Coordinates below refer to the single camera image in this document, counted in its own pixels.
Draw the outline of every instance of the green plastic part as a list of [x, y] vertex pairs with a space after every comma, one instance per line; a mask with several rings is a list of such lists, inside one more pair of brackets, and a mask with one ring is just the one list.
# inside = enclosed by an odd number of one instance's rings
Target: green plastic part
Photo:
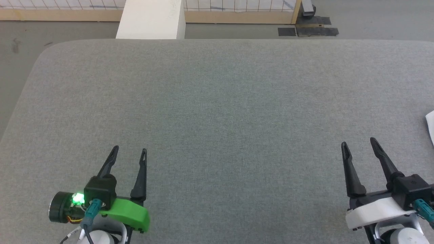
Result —
[[99, 214], [107, 214], [112, 219], [133, 227], [135, 231], [147, 232], [151, 221], [146, 208], [121, 198], [115, 199], [110, 210], [100, 210]]

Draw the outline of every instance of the floor stain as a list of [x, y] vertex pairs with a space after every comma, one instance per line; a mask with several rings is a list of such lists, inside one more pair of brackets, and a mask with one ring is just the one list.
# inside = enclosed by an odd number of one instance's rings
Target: floor stain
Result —
[[21, 44], [21, 42], [18, 41], [16, 38], [13, 39], [13, 44], [12, 44], [12, 52], [13, 53], [19, 53], [20, 52], [20, 44]]

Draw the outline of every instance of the green led light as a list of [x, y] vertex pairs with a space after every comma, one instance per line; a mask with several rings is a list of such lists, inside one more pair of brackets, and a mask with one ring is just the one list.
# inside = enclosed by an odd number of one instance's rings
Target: green led light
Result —
[[72, 195], [72, 204], [81, 205], [83, 203], [84, 203], [84, 194], [75, 193], [74, 195]]

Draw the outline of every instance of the gray fabric surface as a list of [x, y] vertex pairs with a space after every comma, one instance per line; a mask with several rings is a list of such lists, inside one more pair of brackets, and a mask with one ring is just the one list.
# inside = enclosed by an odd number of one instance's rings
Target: gray fabric surface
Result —
[[370, 40], [57, 44], [0, 142], [0, 243], [58, 243], [73, 226], [49, 222], [52, 196], [82, 189], [114, 145], [123, 196], [148, 149], [151, 229], [134, 244], [367, 243], [346, 227], [340, 143], [369, 191], [385, 189], [370, 136], [433, 183], [433, 54]]

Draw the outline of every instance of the white pillar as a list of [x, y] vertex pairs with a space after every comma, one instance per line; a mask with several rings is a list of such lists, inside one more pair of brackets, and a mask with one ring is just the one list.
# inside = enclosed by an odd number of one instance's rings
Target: white pillar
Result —
[[184, 39], [183, 0], [127, 0], [116, 39]]

